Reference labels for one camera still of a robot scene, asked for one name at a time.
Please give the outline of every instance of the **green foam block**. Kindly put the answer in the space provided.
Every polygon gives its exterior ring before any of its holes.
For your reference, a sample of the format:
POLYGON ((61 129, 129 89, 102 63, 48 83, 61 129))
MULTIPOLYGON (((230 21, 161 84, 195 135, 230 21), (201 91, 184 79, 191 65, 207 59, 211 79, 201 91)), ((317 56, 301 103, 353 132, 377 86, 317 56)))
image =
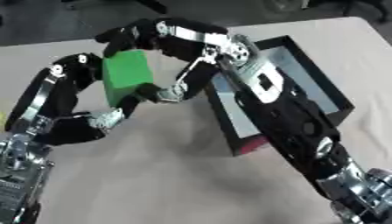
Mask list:
POLYGON ((143 83, 152 83, 151 70, 143 51, 118 52, 110 59, 104 59, 103 85, 110 107, 115 107, 125 96, 132 94, 143 83))

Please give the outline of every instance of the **table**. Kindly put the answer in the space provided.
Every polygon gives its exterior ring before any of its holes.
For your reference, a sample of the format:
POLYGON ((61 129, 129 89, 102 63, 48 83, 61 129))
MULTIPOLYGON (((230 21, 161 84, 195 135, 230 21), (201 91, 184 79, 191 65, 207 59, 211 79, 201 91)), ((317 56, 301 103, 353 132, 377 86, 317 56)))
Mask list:
MULTIPOLYGON (((339 127, 365 169, 392 170, 392 48, 357 17, 233 27, 253 40, 291 35, 356 110, 339 127)), ((99 53, 93 40, 0 49, 0 110, 10 111, 33 75, 56 57, 99 53)), ((185 64, 148 52, 158 83, 185 64)), ((102 86, 78 109, 106 108, 102 86)), ((146 103, 107 138, 61 146, 43 195, 40 224, 331 224, 329 203, 271 148, 241 157, 228 147, 206 97, 146 103)))

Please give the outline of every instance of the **robotic arm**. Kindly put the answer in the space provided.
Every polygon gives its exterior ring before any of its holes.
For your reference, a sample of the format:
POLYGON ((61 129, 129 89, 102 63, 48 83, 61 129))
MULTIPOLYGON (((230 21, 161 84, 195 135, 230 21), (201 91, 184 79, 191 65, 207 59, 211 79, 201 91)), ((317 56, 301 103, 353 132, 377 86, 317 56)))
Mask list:
POLYGON ((76 54, 43 69, 19 99, 0 142, 0 222, 34 223, 39 195, 53 167, 50 145, 105 137, 139 99, 176 103, 194 97, 222 71, 248 118, 280 154, 332 202, 345 222, 392 223, 392 175, 364 172, 340 144, 340 133, 318 105, 242 35, 182 18, 141 19, 96 37, 105 57, 129 49, 161 50, 188 61, 168 88, 143 84, 109 112, 73 112, 77 94, 102 78, 101 59, 76 54))
POLYGON ((148 84, 139 89, 141 96, 153 102, 189 99, 222 71, 248 118, 332 202, 332 210, 344 223, 392 223, 392 174, 380 169, 363 171, 319 106, 278 66, 259 55, 246 37, 180 18, 140 20, 102 35, 105 39, 98 36, 97 40, 109 42, 108 57, 124 49, 155 48, 190 61, 173 86, 162 89, 148 84), (197 46, 196 51, 183 47, 189 45, 197 46))

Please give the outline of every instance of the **silver metal joint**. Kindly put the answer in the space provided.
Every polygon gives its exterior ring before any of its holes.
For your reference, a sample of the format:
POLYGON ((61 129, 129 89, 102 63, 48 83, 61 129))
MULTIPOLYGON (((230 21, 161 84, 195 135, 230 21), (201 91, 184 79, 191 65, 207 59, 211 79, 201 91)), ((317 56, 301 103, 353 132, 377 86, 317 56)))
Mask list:
POLYGON ((125 115, 121 108, 113 109, 107 113, 93 115, 88 119, 88 124, 108 134, 117 124, 125 120, 125 115))
POLYGON ((87 64, 88 63, 88 56, 85 54, 79 54, 78 61, 81 64, 87 64))
POLYGON ((318 144, 316 150, 316 158, 323 158, 331 151, 332 148, 333 148, 333 140, 330 137, 325 136, 323 139, 321 139, 320 143, 318 144))

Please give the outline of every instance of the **black robotic finger segment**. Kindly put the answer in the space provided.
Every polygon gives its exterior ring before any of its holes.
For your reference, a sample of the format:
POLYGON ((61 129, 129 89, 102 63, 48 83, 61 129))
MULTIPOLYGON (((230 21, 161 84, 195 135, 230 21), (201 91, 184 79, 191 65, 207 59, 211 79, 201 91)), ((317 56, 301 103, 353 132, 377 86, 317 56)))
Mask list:
POLYGON ((36 93, 39 91, 42 81, 49 74, 49 69, 45 68, 41 70, 31 81, 27 89, 22 93, 22 95, 17 100, 17 104, 14 106, 13 110, 5 123, 5 131, 10 131, 12 125, 15 121, 27 110, 27 108, 32 104, 36 93))

